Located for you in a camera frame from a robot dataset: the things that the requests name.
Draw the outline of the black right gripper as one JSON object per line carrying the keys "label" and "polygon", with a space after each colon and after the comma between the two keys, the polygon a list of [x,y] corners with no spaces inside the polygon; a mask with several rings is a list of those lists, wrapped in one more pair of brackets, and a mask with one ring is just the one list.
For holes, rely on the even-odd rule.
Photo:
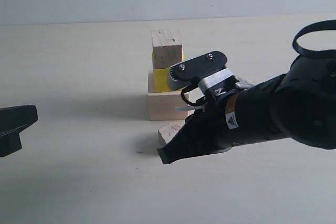
{"label": "black right gripper", "polygon": [[205,111],[194,112],[173,139],[157,149],[162,163],[285,138],[270,116],[271,97],[284,77],[281,74],[252,88],[236,89]]}

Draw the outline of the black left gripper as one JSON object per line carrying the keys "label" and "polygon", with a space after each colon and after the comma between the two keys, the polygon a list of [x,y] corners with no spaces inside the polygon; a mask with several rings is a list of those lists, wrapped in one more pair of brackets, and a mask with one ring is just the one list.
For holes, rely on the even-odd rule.
{"label": "black left gripper", "polygon": [[38,121],[35,105],[1,108],[0,157],[22,149],[19,133]]}

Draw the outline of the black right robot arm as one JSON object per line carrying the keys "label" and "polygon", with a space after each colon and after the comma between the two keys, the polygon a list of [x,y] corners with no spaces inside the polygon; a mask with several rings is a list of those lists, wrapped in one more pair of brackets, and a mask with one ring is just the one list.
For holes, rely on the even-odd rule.
{"label": "black right robot arm", "polygon": [[287,73],[260,84],[235,76],[220,51],[169,68],[167,82],[185,94],[192,115],[158,154],[164,164],[223,153],[236,146],[292,138],[335,149],[335,60],[297,57]]}

